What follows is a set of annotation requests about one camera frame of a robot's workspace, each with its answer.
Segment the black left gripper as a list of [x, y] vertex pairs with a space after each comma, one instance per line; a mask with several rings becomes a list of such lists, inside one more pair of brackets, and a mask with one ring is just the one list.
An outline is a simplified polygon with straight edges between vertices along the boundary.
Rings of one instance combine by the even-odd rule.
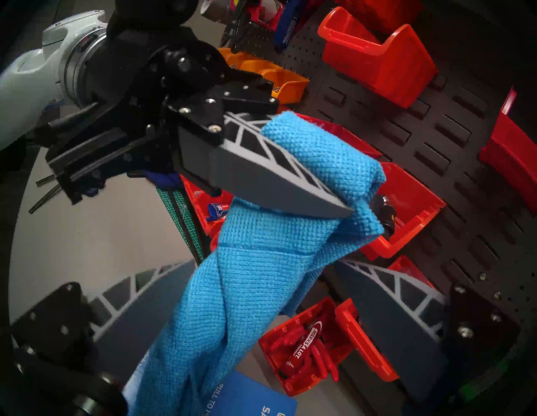
[[61, 53], [60, 87], [79, 108], [35, 130], [46, 161], [72, 204], [106, 180], [135, 170], [173, 173], [177, 131], [167, 101], [216, 95], [224, 112], [276, 114], [273, 83], [229, 69], [221, 53], [179, 31], [91, 28]]

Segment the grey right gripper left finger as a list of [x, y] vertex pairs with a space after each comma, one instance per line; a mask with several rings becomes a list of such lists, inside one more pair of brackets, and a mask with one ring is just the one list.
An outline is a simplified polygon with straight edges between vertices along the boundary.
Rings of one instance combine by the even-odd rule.
[[170, 318], [196, 269], [180, 261], [125, 276], [99, 274], [11, 284], [11, 339], [16, 363], [31, 355], [43, 368], [108, 373], [125, 384]]

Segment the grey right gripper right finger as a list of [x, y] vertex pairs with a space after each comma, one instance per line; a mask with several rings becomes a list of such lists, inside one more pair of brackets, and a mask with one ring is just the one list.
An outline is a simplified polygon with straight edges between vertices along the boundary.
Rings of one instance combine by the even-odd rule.
[[504, 358], [520, 326], [470, 286], [447, 294], [406, 274], [351, 260], [335, 274], [365, 333], [413, 399], [444, 399]]

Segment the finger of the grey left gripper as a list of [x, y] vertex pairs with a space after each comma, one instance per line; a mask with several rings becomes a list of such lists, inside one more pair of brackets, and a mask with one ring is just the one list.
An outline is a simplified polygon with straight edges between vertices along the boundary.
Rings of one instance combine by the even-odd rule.
[[298, 216], [347, 218], [354, 209], [282, 146], [261, 134], [278, 103], [194, 95], [167, 101], [175, 169], [206, 193], [227, 191], [259, 207]]

